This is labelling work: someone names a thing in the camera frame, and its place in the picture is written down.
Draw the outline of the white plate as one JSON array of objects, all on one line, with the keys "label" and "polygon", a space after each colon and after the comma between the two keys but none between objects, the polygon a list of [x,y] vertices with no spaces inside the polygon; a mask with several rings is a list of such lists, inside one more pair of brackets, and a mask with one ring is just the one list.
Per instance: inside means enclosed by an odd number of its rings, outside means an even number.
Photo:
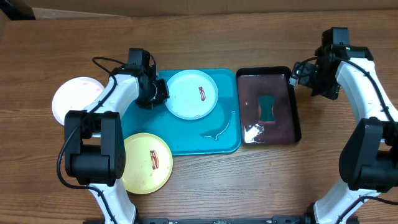
[{"label": "white plate", "polygon": [[94,78],[76,77],[65,82],[52,99],[52,113],[61,124],[70,110],[82,110],[102,93],[104,86]]}]

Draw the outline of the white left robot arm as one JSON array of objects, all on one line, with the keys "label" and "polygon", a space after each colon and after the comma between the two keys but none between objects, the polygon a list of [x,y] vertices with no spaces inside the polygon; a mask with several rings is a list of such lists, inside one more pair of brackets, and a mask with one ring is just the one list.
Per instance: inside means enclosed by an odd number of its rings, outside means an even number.
[{"label": "white left robot arm", "polygon": [[154,57],[144,49],[129,49],[127,62],[118,62],[108,75],[108,85],[94,102],[66,114],[57,177],[70,189],[89,190],[103,223],[139,223],[121,181],[126,166],[121,120],[131,103],[152,110],[167,101],[169,91]]}]

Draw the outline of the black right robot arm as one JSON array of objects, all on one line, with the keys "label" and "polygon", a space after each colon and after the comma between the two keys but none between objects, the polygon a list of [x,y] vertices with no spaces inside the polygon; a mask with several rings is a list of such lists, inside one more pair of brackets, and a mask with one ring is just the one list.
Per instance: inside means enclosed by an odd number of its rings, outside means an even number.
[{"label": "black right robot arm", "polygon": [[314,56],[294,65],[289,83],[331,100],[343,89],[357,122],[340,154],[339,179],[309,206],[302,223],[358,223],[354,212],[370,200],[396,205],[380,194],[397,187],[397,109],[370,50],[351,45],[348,28],[332,27],[323,32]]}]

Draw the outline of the yellow plate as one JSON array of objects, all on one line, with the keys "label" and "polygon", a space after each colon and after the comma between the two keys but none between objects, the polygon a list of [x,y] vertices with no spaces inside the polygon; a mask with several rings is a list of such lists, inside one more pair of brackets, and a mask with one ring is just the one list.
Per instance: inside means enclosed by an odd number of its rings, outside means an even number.
[{"label": "yellow plate", "polygon": [[173,157],[160,137],[139,133],[124,140],[126,165],[121,177],[132,194],[151,194],[161,189],[171,176]]}]

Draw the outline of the green scrub sponge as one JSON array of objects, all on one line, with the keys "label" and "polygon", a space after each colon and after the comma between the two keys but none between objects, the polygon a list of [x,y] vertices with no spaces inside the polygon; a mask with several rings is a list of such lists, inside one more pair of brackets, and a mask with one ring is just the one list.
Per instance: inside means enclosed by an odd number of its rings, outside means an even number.
[{"label": "green scrub sponge", "polygon": [[260,123],[274,123],[274,102],[272,95],[261,95],[258,97],[258,115]]}]

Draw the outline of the light blue plate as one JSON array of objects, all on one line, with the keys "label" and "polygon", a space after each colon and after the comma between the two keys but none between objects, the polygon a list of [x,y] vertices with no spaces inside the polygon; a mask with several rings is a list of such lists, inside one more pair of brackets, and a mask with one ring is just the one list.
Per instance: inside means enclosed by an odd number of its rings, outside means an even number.
[{"label": "light blue plate", "polygon": [[215,108],[218,87],[207,73],[183,70],[167,81],[169,99],[167,109],[176,117],[186,120],[204,118]]}]

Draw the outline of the teal plastic tray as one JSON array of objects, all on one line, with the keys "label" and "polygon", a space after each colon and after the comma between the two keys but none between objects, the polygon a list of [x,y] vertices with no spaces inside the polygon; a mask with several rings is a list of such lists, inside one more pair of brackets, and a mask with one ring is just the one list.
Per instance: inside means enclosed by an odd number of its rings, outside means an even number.
[{"label": "teal plastic tray", "polygon": [[218,87],[218,102],[203,118],[174,116],[165,104],[153,110],[131,103],[121,123],[123,136],[150,133],[163,139],[175,156],[219,154],[236,151],[242,142],[236,75],[226,68],[203,69]]}]

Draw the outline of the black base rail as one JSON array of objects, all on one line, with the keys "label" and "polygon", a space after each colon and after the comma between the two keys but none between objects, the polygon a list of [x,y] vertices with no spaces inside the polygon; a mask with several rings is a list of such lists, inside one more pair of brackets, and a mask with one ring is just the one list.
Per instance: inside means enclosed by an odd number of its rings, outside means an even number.
[{"label": "black base rail", "polygon": [[168,220],[166,218],[142,218],[135,221],[138,224],[304,224],[314,223],[309,218],[300,216],[274,216],[272,218],[260,219],[229,219],[229,220],[209,220],[209,219],[185,219]]}]

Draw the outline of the cardboard backboard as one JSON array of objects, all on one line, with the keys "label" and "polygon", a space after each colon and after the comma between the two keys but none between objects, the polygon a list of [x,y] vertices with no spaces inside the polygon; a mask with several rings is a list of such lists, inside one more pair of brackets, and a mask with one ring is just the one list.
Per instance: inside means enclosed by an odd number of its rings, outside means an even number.
[{"label": "cardboard backboard", "polygon": [[34,9],[49,17],[187,16],[268,12],[362,11],[397,9],[397,0],[23,0],[1,1],[1,16],[36,19]]}]

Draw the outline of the black water tray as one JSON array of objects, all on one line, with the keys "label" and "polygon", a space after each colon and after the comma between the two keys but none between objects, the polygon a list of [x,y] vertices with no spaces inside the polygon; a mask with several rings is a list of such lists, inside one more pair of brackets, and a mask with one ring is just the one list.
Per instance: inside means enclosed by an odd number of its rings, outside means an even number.
[{"label": "black water tray", "polygon": [[[236,82],[243,143],[246,145],[295,144],[302,138],[294,87],[288,67],[240,68]],[[260,123],[258,97],[272,95],[274,123]]]}]

